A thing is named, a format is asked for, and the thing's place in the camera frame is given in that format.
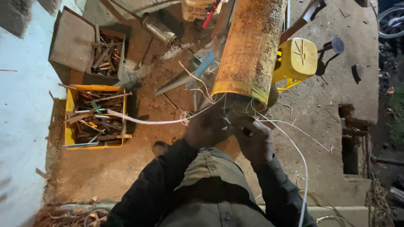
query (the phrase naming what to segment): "yellow paint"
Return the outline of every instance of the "yellow paint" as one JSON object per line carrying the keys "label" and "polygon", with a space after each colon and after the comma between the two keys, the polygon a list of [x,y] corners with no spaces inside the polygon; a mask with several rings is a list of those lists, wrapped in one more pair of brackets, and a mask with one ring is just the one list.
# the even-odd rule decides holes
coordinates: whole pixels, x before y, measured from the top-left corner
{"label": "yellow paint", "polygon": [[92,122],[89,122],[89,124],[91,124],[91,125],[94,126],[94,127],[98,127],[96,124],[94,124],[94,123],[92,123]]}
{"label": "yellow paint", "polygon": [[262,102],[265,107],[268,104],[269,94],[267,94],[266,92],[264,92],[263,90],[255,87],[255,86],[247,84],[246,82],[243,82],[243,81],[237,81],[237,80],[216,81],[215,85],[213,86],[212,97],[215,94],[226,93],[226,92],[237,93],[240,95],[246,95],[249,97],[253,97],[255,99],[258,99],[260,102]]}

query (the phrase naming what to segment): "blue metal piece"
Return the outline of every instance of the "blue metal piece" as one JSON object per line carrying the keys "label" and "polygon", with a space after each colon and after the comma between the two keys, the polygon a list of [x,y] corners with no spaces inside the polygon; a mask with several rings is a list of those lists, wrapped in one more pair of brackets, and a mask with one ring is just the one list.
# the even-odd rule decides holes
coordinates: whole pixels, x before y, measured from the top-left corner
{"label": "blue metal piece", "polygon": [[[202,63],[199,65],[199,67],[192,73],[196,78],[198,78],[198,79],[203,78],[203,75],[202,75],[203,72],[205,72],[213,62],[215,62],[216,57],[213,56],[213,51],[214,51],[214,48],[212,48],[209,51],[208,55],[205,57],[205,59],[203,59]],[[189,81],[187,83],[186,87],[187,88],[191,87],[194,82],[195,82],[195,79],[192,81]]]}

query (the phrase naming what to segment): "white wire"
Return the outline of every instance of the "white wire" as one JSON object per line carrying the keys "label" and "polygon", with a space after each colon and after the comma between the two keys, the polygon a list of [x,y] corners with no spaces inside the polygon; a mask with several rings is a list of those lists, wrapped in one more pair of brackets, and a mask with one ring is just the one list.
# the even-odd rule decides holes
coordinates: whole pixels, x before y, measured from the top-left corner
{"label": "white wire", "polygon": [[190,73],[190,72],[187,70],[187,68],[185,68],[184,65],[183,65],[180,61],[178,61],[178,63],[180,64],[180,66],[181,66],[183,69],[185,69],[185,71],[186,71],[191,77],[193,77],[194,79],[196,79],[196,80],[202,82],[203,85],[204,85],[205,88],[206,88],[206,92],[209,94],[208,87],[206,86],[206,84],[205,84],[201,79],[199,79],[198,77],[196,77],[196,76],[194,76],[192,73]]}
{"label": "white wire", "polygon": [[178,123],[178,122],[183,122],[183,121],[185,121],[185,120],[189,120],[189,119],[195,117],[196,115],[202,113],[203,111],[209,109],[211,106],[213,106],[213,105],[210,105],[210,106],[206,107],[206,108],[205,108],[204,110],[202,110],[201,112],[198,112],[198,113],[196,113],[196,114],[190,116],[189,118],[184,118],[184,119],[182,119],[182,120],[176,120],[176,121],[161,121],[161,122],[149,122],[149,121],[142,121],[142,120],[134,119],[134,118],[129,117],[128,115],[124,115],[124,114],[122,114],[122,113],[118,113],[118,112],[113,111],[113,110],[111,110],[111,109],[108,109],[107,112],[108,112],[109,114],[113,114],[113,115],[115,115],[115,116],[117,116],[117,117],[124,118],[124,119],[126,119],[126,120],[128,120],[128,121],[136,122],[136,123],[138,123],[138,124],[172,124],[172,123]]}
{"label": "white wire", "polygon": [[[257,110],[255,110],[252,105],[251,105],[251,108],[252,108],[256,113],[258,113],[259,115],[261,115],[262,117],[264,117],[265,119],[267,119],[269,122],[272,122],[272,123],[273,123],[272,120],[268,119],[268,118],[265,117],[264,115],[260,114]],[[302,224],[303,224],[303,217],[304,217],[304,211],[305,211],[305,208],[306,208],[306,201],[307,201],[307,188],[309,187],[309,173],[308,173],[308,170],[307,170],[306,159],[304,159],[304,156],[303,156],[302,152],[300,152],[299,148],[297,148],[297,146],[296,146],[296,144],[293,142],[293,140],[292,140],[282,129],[280,129],[279,126],[277,126],[276,124],[274,124],[274,126],[275,126],[276,128],[278,128],[283,134],[285,134],[285,135],[289,138],[289,140],[292,142],[293,146],[297,149],[297,151],[299,152],[300,156],[301,156],[302,159],[303,159],[304,168],[305,168],[305,178],[306,178],[306,180],[305,180],[305,190],[304,190],[304,196],[303,196],[302,211],[301,211],[300,220],[299,220],[299,227],[302,227]]]}
{"label": "white wire", "polygon": [[[286,124],[288,124],[288,125],[291,125],[291,126],[297,128],[299,131],[303,132],[303,130],[299,129],[298,127],[294,126],[293,124],[290,124],[290,123],[287,123],[287,122],[284,122],[284,121],[271,120],[271,122],[282,122],[282,123],[286,123]],[[325,146],[323,146],[321,143],[317,142],[317,140],[315,140],[315,139],[314,139],[313,137],[311,137],[309,134],[307,134],[307,133],[305,133],[305,132],[303,132],[303,133],[306,134],[306,136],[310,137],[312,140],[314,140],[316,143],[318,143],[320,146],[324,147],[324,149],[325,149],[327,152],[330,151],[330,150],[327,149]]]}
{"label": "white wire", "polygon": [[190,89],[190,90],[199,90],[199,91],[201,91],[202,94],[203,94],[203,96],[204,96],[211,104],[214,104],[214,102],[212,102],[211,100],[209,100],[209,99],[206,97],[205,93],[204,93],[201,89],[195,88],[195,89]]}
{"label": "white wire", "polygon": [[225,93],[225,104],[223,105],[223,114],[225,114],[226,111],[226,98],[227,98],[227,92]]}

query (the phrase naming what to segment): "plastic container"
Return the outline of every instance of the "plastic container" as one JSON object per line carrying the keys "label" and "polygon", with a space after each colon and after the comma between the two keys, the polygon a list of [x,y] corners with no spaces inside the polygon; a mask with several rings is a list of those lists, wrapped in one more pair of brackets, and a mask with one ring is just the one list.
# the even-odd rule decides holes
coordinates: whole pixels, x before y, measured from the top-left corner
{"label": "plastic container", "polygon": [[[71,87],[81,89],[81,90],[96,90],[96,91],[118,91],[119,87],[115,86],[106,86],[106,85],[70,85]],[[76,100],[78,98],[78,91],[67,89],[66,95],[66,111],[74,111],[76,107]],[[124,103],[123,103],[123,113],[126,113],[126,102],[127,96],[124,96]],[[126,121],[122,119],[123,129],[126,132]],[[73,145],[76,144],[76,131],[77,131],[77,124],[73,123],[70,124],[68,122],[65,123],[65,144],[64,145]],[[78,150],[78,149],[103,149],[103,148],[110,148],[110,147],[121,147],[124,144],[124,139],[122,139],[122,143],[120,144],[113,144],[113,145],[106,145],[106,146],[93,146],[93,147],[75,147],[75,148],[67,148],[67,150]]]}
{"label": "plastic container", "polygon": [[213,0],[182,0],[182,18],[187,22],[194,22],[195,19],[204,20],[212,3]]}

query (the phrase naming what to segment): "yellow plastic crate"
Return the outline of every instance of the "yellow plastic crate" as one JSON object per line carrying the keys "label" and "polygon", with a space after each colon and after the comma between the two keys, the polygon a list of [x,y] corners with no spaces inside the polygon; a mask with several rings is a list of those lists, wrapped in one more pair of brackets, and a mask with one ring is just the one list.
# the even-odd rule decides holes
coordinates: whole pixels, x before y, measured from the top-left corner
{"label": "yellow plastic crate", "polygon": [[[106,86],[106,85],[70,85],[71,87],[80,89],[80,90],[88,90],[88,91],[118,91],[119,87],[114,86]],[[76,100],[78,98],[78,91],[67,89],[66,95],[66,111],[74,111],[76,107]],[[124,104],[123,104],[123,113],[126,113],[126,99],[127,96],[124,96]],[[126,131],[126,122],[122,119],[122,127],[124,132]],[[76,144],[74,138],[76,138],[77,125],[70,124],[68,122],[65,123],[65,145],[73,145]],[[109,147],[121,147],[124,144],[124,139],[122,139],[121,144],[113,144],[107,146],[93,146],[93,147],[75,147],[75,148],[67,148],[68,150],[78,150],[78,149],[103,149]]]}

